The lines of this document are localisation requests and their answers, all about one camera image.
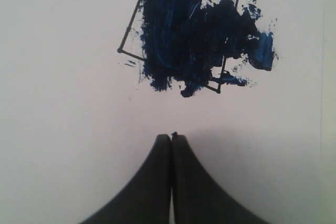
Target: paint stroke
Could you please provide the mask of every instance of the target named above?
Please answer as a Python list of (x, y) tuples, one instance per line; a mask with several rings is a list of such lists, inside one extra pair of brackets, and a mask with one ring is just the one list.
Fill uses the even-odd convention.
[(239, 14), (232, 0), (143, 0), (143, 74), (156, 91), (171, 88), (172, 80), (183, 81), (183, 97), (216, 82), (246, 86), (247, 81), (224, 71), (218, 78), (212, 68), (225, 59), (247, 57), (256, 69), (270, 71), (275, 56), (273, 33), (260, 32), (257, 0)]

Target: dark blue paint smear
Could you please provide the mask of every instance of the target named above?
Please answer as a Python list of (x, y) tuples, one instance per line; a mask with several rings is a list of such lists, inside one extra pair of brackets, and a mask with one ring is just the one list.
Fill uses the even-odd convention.
[(143, 73), (156, 91), (171, 87), (173, 79), (184, 81), (184, 97), (209, 82), (245, 86), (225, 71), (212, 77), (211, 69), (223, 59), (247, 55), (256, 69), (270, 71), (274, 58), (273, 34), (258, 31), (255, 21), (261, 10), (249, 4), (240, 15), (232, 0), (218, 4), (207, 0), (143, 0)]

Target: paint splatter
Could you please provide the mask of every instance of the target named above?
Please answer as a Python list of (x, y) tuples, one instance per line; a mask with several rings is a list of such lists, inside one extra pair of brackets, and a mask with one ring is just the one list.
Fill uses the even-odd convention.
[(257, 0), (239, 14), (232, 0), (143, 0), (143, 74), (156, 91), (183, 81), (183, 97), (216, 82), (245, 86), (246, 80), (224, 71), (218, 78), (212, 68), (224, 59), (245, 55), (256, 69), (270, 71), (275, 56), (273, 33), (260, 32), (255, 21), (261, 17)]

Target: abstract painting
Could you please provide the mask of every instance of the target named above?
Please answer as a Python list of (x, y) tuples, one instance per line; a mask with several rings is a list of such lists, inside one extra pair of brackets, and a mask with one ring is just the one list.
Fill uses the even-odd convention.
[[(156, 91), (171, 88), (172, 80), (184, 84), (183, 97), (203, 87), (220, 93), (223, 84), (248, 86), (237, 66), (227, 70), (225, 63), (243, 59), (244, 65), (272, 70), (273, 32), (257, 28), (262, 16), (256, 4), (247, 0), (239, 12), (239, 0), (138, 0), (118, 52), (143, 61), (141, 74)], [(124, 49), (137, 14), (142, 56)], [(135, 62), (126, 65), (134, 67)]]

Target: drawn square outline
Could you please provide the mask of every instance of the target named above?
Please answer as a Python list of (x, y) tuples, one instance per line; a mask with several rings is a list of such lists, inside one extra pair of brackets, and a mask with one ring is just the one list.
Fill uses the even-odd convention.
[[(137, 13), (137, 11), (138, 11), (138, 9), (139, 9), (139, 7), (140, 7), (141, 1), (142, 1), (142, 0), (138, 0), (137, 3), (136, 3), (136, 6), (135, 6), (135, 9), (134, 9), (134, 11), (133, 11), (131, 20), (130, 20), (130, 22), (129, 22), (128, 27), (126, 28), (124, 37), (122, 38), (122, 42), (121, 42), (121, 44), (120, 44), (120, 47), (118, 48), (118, 53), (121, 53), (121, 54), (125, 54), (125, 55), (128, 55), (128, 56), (131, 56), (131, 57), (133, 57), (133, 58), (135, 58), (135, 59), (137, 59), (137, 60), (146, 61), (145, 58), (142, 58), (142, 57), (140, 57), (140, 56), (134, 55), (134, 54), (132, 54), (132, 53), (130, 53), (130, 52), (127, 52), (127, 51), (125, 51), (125, 50), (123, 49), (123, 47), (125, 46), (126, 40), (127, 40), (127, 38), (128, 38), (128, 35), (129, 35), (129, 33), (130, 33), (131, 29), (132, 29), (132, 25), (133, 25), (133, 22), (134, 22), (136, 13)], [(236, 0), (236, 3), (235, 3), (235, 7), (236, 7), (236, 8), (237, 8), (237, 6), (238, 6), (238, 2), (239, 2), (239, 0)], [(222, 70), (221, 70), (221, 72), (220, 72), (220, 75), (222, 75), (222, 74), (224, 73), (224, 71), (225, 71), (225, 63), (226, 63), (226, 57), (223, 56)], [(195, 83), (197, 83), (197, 84), (199, 84), (199, 85), (201, 85), (201, 86), (203, 86), (203, 87), (205, 87), (205, 88), (208, 88), (208, 89), (210, 89), (210, 90), (212, 90), (212, 91), (215, 91), (215, 92), (218, 93), (218, 94), (220, 94), (220, 92), (221, 92), (221, 91), (220, 91), (220, 90), (221, 90), (220, 88), (221, 88), (221, 86), (223, 85), (223, 84), (218, 83), (218, 87), (217, 87), (217, 89), (216, 89), (216, 88), (214, 88), (214, 87), (209, 86), (208, 84), (202, 84), (202, 83), (199, 83), (198, 81), (195, 81), (195, 80), (190, 80), (190, 81), (193, 81), (193, 82), (195, 82)]]

